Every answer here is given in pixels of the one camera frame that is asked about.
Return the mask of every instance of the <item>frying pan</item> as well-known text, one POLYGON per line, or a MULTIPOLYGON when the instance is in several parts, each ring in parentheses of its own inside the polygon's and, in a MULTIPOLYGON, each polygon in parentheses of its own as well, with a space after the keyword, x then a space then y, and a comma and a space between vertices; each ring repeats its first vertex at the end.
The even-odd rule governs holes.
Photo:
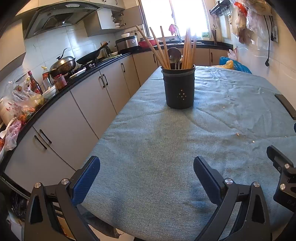
POLYGON ((104 43, 98 50, 83 56, 82 58, 80 58, 76 62, 78 64, 87 64, 88 62, 94 60, 95 58, 97 58, 99 56, 101 49, 105 48, 109 43, 110 43, 110 41, 104 43))

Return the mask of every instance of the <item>black cabinet handle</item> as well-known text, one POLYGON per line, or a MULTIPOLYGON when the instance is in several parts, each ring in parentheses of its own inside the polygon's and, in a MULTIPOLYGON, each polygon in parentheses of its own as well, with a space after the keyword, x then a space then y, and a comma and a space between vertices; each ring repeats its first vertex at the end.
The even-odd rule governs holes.
POLYGON ((35 135, 34 137, 35 137, 35 139, 36 139, 37 141, 40 142, 41 145, 43 145, 43 143, 38 139, 38 137, 37 137, 36 135, 35 135))
POLYGON ((48 139, 48 137, 44 134, 44 132, 43 132, 41 129, 40 129, 40 132, 45 136, 45 138, 48 140, 48 142, 49 142, 50 144, 52 144, 51 140, 48 139))
POLYGON ((124 67, 123 63, 121 63, 121 65, 123 66, 123 69, 124 69, 124 71, 123 71, 123 72, 125 73, 125 72, 126 72, 126 69, 125 69, 125 67, 124 67))
POLYGON ((102 82, 103 82, 103 88, 105 88, 106 86, 105 86, 105 83, 104 83, 104 80, 103 80, 102 76, 100 76, 99 78, 100 78, 100 79, 102 80, 102 82))
POLYGON ((107 78, 106 78, 106 75, 105 74, 103 74, 103 76, 105 77, 105 79, 106 79, 106 85, 109 85, 108 84, 108 81, 107 81, 107 78))

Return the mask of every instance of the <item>window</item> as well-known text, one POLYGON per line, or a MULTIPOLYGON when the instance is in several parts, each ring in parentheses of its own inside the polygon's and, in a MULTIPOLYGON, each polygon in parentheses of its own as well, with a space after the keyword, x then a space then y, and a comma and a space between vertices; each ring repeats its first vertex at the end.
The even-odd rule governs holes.
POLYGON ((165 37, 171 36, 168 30, 176 24, 181 36, 185 36, 190 27, 191 33, 201 37, 202 32, 209 32, 208 20, 203 0, 140 0, 143 5, 148 27, 157 38, 161 37, 160 26, 165 37))

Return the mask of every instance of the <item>bottle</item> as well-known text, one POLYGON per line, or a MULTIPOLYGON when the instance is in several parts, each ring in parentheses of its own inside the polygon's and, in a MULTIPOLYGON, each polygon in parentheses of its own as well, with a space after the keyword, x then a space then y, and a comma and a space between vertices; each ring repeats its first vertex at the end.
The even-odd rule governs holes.
POLYGON ((40 85, 38 84, 38 82, 34 79, 34 77, 33 77, 33 75, 32 75, 32 72, 29 71, 28 74, 29 74, 29 76, 30 76, 30 80, 31 80, 31 86, 30 86, 30 87, 31 87, 31 90, 34 91, 34 92, 37 93, 37 94, 42 95, 43 92, 42 92, 42 90, 41 90, 41 87, 40 87, 40 85))
POLYGON ((42 66, 43 68, 43 73, 42 73, 42 77, 43 77, 43 81, 42 84, 44 86, 44 90, 47 91, 50 87, 52 87, 52 82, 50 80, 50 76, 49 76, 49 71, 47 69, 47 67, 42 66))

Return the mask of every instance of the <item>blue gripper pad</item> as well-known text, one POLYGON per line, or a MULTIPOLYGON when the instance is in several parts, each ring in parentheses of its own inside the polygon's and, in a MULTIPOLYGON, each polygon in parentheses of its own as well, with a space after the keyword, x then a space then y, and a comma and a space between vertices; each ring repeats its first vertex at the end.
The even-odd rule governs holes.
POLYGON ((100 159, 92 156, 71 178, 69 193, 74 206, 83 202, 100 170, 100 159))
POLYGON ((194 159, 193 169, 211 203, 220 206, 223 202, 223 177, 216 169, 211 168, 202 156, 194 159))

